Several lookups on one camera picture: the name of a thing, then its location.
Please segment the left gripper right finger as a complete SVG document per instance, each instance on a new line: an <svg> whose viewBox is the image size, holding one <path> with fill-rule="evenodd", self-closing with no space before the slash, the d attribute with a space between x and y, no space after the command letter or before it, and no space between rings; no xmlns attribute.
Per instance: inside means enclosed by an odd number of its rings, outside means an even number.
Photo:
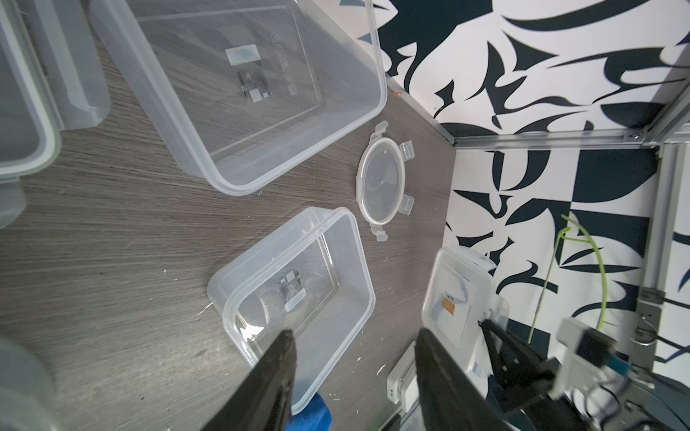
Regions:
<svg viewBox="0 0 690 431"><path fill-rule="evenodd" d="M428 430L508 430L437 337L420 330L415 365L424 426Z"/></svg>

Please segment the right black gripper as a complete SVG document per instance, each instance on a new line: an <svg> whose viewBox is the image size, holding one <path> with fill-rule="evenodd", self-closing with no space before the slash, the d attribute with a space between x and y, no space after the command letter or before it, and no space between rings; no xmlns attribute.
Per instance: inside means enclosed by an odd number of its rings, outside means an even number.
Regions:
<svg viewBox="0 0 690 431"><path fill-rule="evenodd" d="M490 357L487 402L518 430L594 430L565 395L552 398L560 363L539 355L528 343L494 321L479 323Z"/></svg>

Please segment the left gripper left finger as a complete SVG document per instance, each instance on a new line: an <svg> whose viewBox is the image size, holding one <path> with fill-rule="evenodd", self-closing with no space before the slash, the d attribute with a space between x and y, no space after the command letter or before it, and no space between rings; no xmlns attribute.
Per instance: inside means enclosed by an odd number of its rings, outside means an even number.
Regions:
<svg viewBox="0 0 690 431"><path fill-rule="evenodd" d="M297 359L293 332L280 332L232 397L203 428L284 430L291 417Z"/></svg>

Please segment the blue microfiber cloth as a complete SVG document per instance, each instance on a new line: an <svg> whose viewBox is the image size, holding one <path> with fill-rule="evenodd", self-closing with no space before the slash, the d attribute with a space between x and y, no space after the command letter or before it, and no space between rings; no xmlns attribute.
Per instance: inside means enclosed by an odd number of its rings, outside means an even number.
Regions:
<svg viewBox="0 0 690 431"><path fill-rule="evenodd" d="M323 397L316 393L311 402L286 423L286 431L330 431L332 414Z"/></svg>

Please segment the square clear lunch box lid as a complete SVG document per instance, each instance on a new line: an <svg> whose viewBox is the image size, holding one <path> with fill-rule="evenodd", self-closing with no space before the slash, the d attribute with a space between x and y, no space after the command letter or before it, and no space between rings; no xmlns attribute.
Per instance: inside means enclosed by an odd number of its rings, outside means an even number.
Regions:
<svg viewBox="0 0 690 431"><path fill-rule="evenodd" d="M422 325L431 330L457 365L479 377L492 374L480 323L490 320L505 330L510 306L496 294L497 265L478 251L443 247L436 256L422 307Z"/></svg>

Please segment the square clear lunch box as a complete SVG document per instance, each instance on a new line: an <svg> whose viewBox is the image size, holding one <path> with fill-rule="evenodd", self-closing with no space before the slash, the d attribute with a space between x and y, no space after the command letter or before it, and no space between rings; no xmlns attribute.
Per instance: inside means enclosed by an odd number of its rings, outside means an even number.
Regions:
<svg viewBox="0 0 690 431"><path fill-rule="evenodd" d="M208 299L256 366L284 330L296 341L298 414L373 314L376 296L355 215L309 207L216 272Z"/></svg>

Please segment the round clear lunch box lid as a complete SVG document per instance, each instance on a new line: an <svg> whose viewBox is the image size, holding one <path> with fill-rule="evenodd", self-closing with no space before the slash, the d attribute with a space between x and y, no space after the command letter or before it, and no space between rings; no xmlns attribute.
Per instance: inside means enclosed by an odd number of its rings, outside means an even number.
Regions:
<svg viewBox="0 0 690 431"><path fill-rule="evenodd" d="M410 215L414 198L405 193L405 164L415 158L413 142L397 144L378 123L359 162L356 200L378 242L386 242L385 225L397 214Z"/></svg>

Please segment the tall rectangular clear lunch box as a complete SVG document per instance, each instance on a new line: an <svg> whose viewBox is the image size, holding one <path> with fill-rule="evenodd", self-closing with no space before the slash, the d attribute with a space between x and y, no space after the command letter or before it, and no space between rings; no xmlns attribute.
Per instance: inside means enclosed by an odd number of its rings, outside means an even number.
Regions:
<svg viewBox="0 0 690 431"><path fill-rule="evenodd" d="M179 167L229 196L386 105L371 1L93 1L89 15Z"/></svg>

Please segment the clear rectangular lunch box lid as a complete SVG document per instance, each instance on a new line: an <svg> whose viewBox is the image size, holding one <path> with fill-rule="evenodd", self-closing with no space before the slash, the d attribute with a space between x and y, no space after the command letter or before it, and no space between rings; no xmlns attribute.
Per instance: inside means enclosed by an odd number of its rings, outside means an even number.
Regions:
<svg viewBox="0 0 690 431"><path fill-rule="evenodd" d="M79 1L1 4L1 180L50 165L64 130L91 129L111 99Z"/></svg>

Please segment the round clear lunch box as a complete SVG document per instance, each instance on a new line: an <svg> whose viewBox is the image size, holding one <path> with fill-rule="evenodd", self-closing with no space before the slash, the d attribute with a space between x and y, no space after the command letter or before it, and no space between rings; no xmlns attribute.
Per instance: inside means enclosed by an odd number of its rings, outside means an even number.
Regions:
<svg viewBox="0 0 690 431"><path fill-rule="evenodd" d="M55 388L43 363L26 348L1 339L1 429L59 430Z"/></svg>

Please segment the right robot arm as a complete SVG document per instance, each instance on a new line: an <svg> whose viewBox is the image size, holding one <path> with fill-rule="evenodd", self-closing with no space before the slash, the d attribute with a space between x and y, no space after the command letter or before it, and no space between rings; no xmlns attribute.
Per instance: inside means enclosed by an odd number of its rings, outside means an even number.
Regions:
<svg viewBox="0 0 690 431"><path fill-rule="evenodd" d="M616 342L606 334L575 319L566 319L558 341L566 352L562 359L539 355L523 339L498 323L480 324L491 361L495 394L507 420L522 416L535 430L670 430L672 425L652 413L659 404L672 407L654 393L650 377L615 354ZM578 391L585 398L602 390L611 396L614 409L596 418L570 398Z"/></svg>

